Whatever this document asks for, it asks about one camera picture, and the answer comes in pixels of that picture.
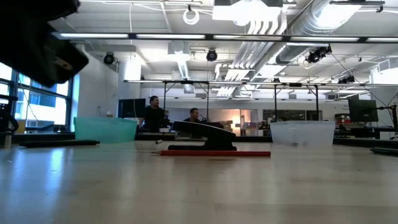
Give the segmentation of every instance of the metal pole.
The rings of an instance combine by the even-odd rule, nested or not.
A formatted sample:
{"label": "metal pole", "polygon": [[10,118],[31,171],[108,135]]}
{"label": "metal pole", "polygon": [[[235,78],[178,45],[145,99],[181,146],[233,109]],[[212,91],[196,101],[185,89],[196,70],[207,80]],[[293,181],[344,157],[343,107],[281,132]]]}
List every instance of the metal pole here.
{"label": "metal pole", "polygon": [[207,121],[209,121],[209,89],[210,89],[210,85],[207,84]]}
{"label": "metal pole", "polygon": [[276,108],[276,95],[277,95],[277,92],[276,92],[276,86],[277,86],[277,85],[275,85],[275,86],[274,86],[274,98],[275,98],[275,122],[278,122],[278,111],[277,111],[277,108]]}
{"label": "metal pole", "polygon": [[166,93],[167,93],[167,90],[166,90],[166,85],[167,85],[167,82],[165,82],[165,83],[164,83],[164,97],[163,97],[163,119],[165,119],[165,118],[166,118]]}
{"label": "metal pole", "polygon": [[319,121],[319,99],[318,99],[318,85],[315,85],[315,97],[317,99],[317,121]]}

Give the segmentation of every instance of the black stand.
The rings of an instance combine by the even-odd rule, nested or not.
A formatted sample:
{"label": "black stand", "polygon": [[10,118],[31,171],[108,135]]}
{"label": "black stand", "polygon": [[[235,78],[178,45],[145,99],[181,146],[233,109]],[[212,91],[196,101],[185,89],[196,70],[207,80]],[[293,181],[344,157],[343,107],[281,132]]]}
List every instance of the black stand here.
{"label": "black stand", "polygon": [[236,137],[235,133],[201,123],[191,123],[185,121],[175,121],[174,131],[190,133],[195,136],[203,136],[207,141],[202,146],[181,146],[171,145],[168,150],[203,150],[203,151],[236,151],[232,141]]}
{"label": "black stand", "polygon": [[[394,138],[396,138],[396,135],[398,133],[397,105],[381,106],[381,107],[377,108],[377,110],[384,110],[384,109],[392,111],[392,123],[394,125],[394,134],[395,135],[394,135],[394,137],[390,138],[390,140],[393,140]],[[375,154],[398,156],[398,149],[374,147],[374,148],[371,148],[370,151]]]}

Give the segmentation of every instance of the ceiling camera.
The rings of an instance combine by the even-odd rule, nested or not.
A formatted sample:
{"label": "ceiling camera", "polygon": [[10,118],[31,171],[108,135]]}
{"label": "ceiling camera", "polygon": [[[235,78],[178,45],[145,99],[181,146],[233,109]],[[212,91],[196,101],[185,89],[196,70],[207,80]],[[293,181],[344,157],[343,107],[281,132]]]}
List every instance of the ceiling camera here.
{"label": "ceiling camera", "polygon": [[207,53],[206,59],[208,62],[214,62],[217,60],[217,53],[215,49],[210,49]]}
{"label": "ceiling camera", "polygon": [[116,61],[116,59],[115,59],[115,57],[113,55],[114,55],[113,52],[107,52],[106,53],[106,55],[104,57],[104,63],[106,65],[112,65]]}

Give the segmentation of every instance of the dark shirt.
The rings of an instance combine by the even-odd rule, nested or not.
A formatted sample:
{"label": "dark shirt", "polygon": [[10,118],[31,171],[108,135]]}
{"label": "dark shirt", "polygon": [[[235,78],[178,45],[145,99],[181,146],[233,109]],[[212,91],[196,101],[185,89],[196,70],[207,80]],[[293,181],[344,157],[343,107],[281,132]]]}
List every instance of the dark shirt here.
{"label": "dark shirt", "polygon": [[[191,122],[191,118],[187,118],[187,119],[185,119],[184,121],[186,121],[186,122]],[[196,119],[196,120],[194,121],[194,123],[200,123],[200,120],[199,120],[199,119]]]}
{"label": "dark shirt", "polygon": [[145,125],[151,131],[159,131],[161,122],[164,120],[164,110],[162,108],[153,109],[150,106],[145,108]]}

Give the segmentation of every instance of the white plastic bin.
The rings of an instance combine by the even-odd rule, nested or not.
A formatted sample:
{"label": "white plastic bin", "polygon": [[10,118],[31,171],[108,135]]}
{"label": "white plastic bin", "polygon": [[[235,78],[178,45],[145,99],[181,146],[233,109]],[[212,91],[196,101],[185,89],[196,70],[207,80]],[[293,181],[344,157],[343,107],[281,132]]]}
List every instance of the white plastic bin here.
{"label": "white plastic bin", "polygon": [[303,146],[331,146],[334,121],[279,121],[271,123],[272,142]]}

